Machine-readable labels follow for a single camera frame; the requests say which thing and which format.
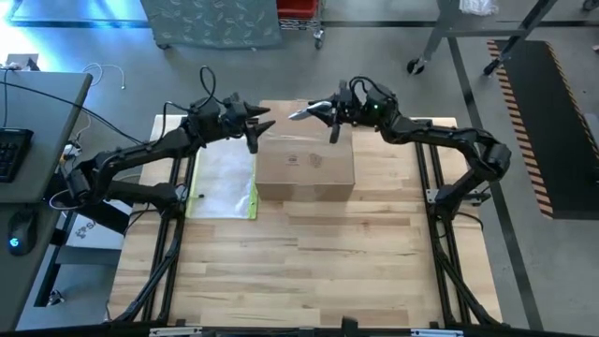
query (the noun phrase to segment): plastic bag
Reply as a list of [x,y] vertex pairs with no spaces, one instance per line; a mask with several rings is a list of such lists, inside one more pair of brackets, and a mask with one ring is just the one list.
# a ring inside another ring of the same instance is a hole
[[464,14],[488,16],[497,14],[496,0],[460,0],[460,10]]
[[256,219],[254,168],[255,156],[247,150],[245,138],[216,141],[200,149],[185,216]]

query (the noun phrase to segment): brown cardboard box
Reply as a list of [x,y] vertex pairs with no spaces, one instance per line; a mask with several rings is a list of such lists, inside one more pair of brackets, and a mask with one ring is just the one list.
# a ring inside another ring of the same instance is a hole
[[305,101],[263,101],[277,123],[259,139],[256,188],[263,200],[346,201],[355,184],[352,128],[343,125],[337,144],[331,129],[311,117],[290,121]]

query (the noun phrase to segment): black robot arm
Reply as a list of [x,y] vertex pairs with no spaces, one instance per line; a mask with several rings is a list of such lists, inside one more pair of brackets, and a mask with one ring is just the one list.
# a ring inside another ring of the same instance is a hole
[[274,124],[258,124],[257,116],[267,108],[254,107],[240,100],[237,94],[223,101],[225,111],[214,99],[206,98],[190,105],[187,116],[178,128],[155,141],[104,152],[83,161],[70,172],[65,172],[68,196],[59,198],[69,207],[93,205],[105,198],[129,202],[152,203],[163,215],[178,204],[179,197],[169,183],[145,186],[135,183],[114,182],[114,176],[125,169],[164,158],[181,158],[195,154],[200,147],[229,138],[247,139],[250,153],[257,153],[257,138]]
[[[364,81],[372,87],[367,91]],[[366,94],[362,104],[356,95],[361,84]],[[475,128],[456,128],[432,125],[430,120],[412,120],[398,109],[396,96],[383,85],[368,78],[355,77],[341,81],[339,91],[331,97],[309,102],[310,107],[292,115],[303,119],[313,115],[332,127],[330,142],[335,143],[340,125],[366,125],[381,133],[390,144],[421,142],[460,151],[470,167],[455,183],[442,186],[434,198],[433,212],[440,218],[453,220],[464,198],[483,182],[503,178],[510,164],[511,152],[489,132]]]

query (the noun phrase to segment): concrete floor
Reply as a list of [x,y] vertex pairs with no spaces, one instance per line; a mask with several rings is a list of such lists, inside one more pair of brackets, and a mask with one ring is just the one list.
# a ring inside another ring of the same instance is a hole
[[[127,1],[126,7],[131,9],[116,18],[138,19],[139,8]],[[521,19],[533,2],[500,2],[502,12],[495,19]],[[86,11],[86,7],[61,7],[64,1],[54,3],[56,7],[45,7],[42,11],[35,0],[24,0],[17,15],[30,20],[36,16],[44,20],[105,19],[97,17],[96,12]],[[116,4],[109,0],[106,3]],[[559,2],[548,20],[599,20],[599,10],[581,13],[580,3]],[[434,20],[437,12],[434,0],[329,0],[327,19]],[[92,62],[121,66],[126,74],[126,90],[120,89],[120,74],[108,69],[104,80],[90,91],[86,106],[139,139],[148,137],[153,117],[165,100],[186,104],[204,96],[197,76],[202,65],[209,65],[215,71],[216,93],[221,97],[239,91],[251,103],[261,99],[319,98],[332,93],[339,79],[364,74],[389,86],[398,95],[406,115],[451,116],[462,126],[471,124],[446,41],[424,73],[409,77],[404,70],[406,63],[423,50],[429,28],[329,28],[322,51],[314,49],[313,40],[306,32],[285,32],[285,44],[269,50],[177,47],[160,51],[148,29],[5,29],[19,43],[0,46],[0,55],[8,51],[37,51],[44,70],[80,71]],[[591,51],[591,45],[599,43],[599,29],[540,28],[532,39],[552,43],[583,112],[599,113],[599,79],[590,76],[597,73],[599,66],[599,56]],[[596,291],[599,224],[551,221],[538,211],[497,80],[480,77],[483,66],[490,60],[485,41],[485,38],[461,39],[459,46],[483,125],[515,154],[501,185],[544,327],[599,335],[594,322],[599,316]],[[85,120],[81,119],[80,124],[84,125]],[[94,123],[85,133],[82,145],[84,155],[91,156],[129,143]],[[504,321],[526,328],[492,202],[483,205],[481,218],[485,222],[489,260]],[[114,270],[104,267],[62,270],[59,289],[85,290],[66,292],[67,302],[51,308],[34,309],[28,304],[19,329],[101,321],[113,274]]]

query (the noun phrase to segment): computer keyboard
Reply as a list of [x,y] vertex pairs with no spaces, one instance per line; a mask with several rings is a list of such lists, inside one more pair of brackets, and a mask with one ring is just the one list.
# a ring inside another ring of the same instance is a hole
[[0,183],[15,179],[33,135],[34,132],[27,129],[0,128]]

